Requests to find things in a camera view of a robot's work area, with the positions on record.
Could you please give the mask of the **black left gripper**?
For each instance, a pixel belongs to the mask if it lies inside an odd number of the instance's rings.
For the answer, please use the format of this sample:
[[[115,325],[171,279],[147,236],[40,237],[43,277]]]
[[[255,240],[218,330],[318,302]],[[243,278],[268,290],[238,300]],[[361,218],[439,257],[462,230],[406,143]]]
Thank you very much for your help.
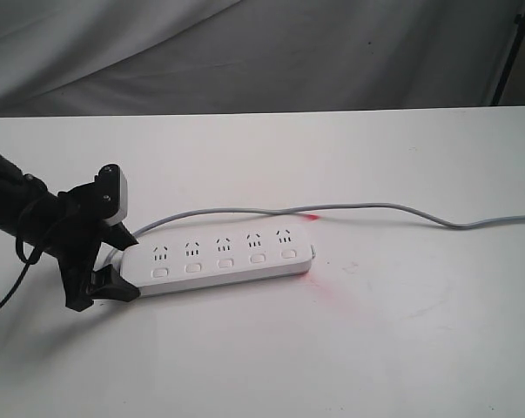
[[[65,306],[82,312],[95,300],[137,299],[139,289],[123,279],[114,265],[95,268],[103,243],[114,249],[138,243],[122,222],[105,223],[114,210],[114,166],[102,167],[90,183],[59,192],[57,198],[63,216],[55,230],[55,248]]]

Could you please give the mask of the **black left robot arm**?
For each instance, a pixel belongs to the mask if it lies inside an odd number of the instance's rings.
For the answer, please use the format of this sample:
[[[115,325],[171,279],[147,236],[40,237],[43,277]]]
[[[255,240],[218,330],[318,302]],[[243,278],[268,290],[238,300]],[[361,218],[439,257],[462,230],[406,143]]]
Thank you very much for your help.
[[[140,291],[108,264],[94,268],[101,245],[124,251],[137,241],[124,225],[128,186],[118,165],[102,167],[92,182],[52,194],[39,178],[0,154],[0,230],[13,236],[26,267],[43,254],[57,260],[65,305],[81,312],[95,300],[130,302]]]

